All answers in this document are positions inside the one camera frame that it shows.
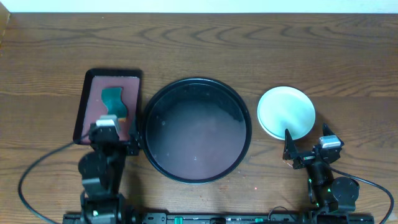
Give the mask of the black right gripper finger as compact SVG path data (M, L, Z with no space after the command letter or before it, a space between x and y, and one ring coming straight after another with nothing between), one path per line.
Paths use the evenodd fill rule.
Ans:
M293 160L297 157L298 150L288 129L285 130L283 160Z
M322 131L323 131L323 135L324 136L333 136L333 135L335 135L334 132L329 128L329 126L326 123L323 123Z

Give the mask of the green scrubbing sponge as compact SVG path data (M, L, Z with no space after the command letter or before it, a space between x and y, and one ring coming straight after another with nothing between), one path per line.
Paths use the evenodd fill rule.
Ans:
M118 119L126 119L127 107L122 101L122 87L105 88L101 92L101 101L108 110L108 115L115 115Z

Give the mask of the pale green plate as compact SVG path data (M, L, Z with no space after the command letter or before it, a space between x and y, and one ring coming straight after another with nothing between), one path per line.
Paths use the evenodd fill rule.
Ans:
M296 140L312 130L316 111L304 92L290 86L277 86L261 96L257 119L263 130L273 138L284 140L288 130L292 139Z

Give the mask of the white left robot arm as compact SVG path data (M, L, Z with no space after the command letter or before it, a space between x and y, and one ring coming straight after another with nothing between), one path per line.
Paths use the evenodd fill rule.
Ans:
M102 115L90 124L88 137L93 152L78 163L84 192L81 193L81 223L140 223L140 215L125 204L119 193L127 156L139 154L136 140L122 141L119 119Z

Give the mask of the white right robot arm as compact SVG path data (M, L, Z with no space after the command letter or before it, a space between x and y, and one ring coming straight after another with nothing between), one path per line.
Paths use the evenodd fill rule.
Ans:
M283 160L293 161L294 169L305 169L308 174L309 196L322 213L346 214L356 210L359 184L341 175L335 178L330 164L340 158L344 142L324 124L323 136L311 151L299 152L288 129L285 130Z

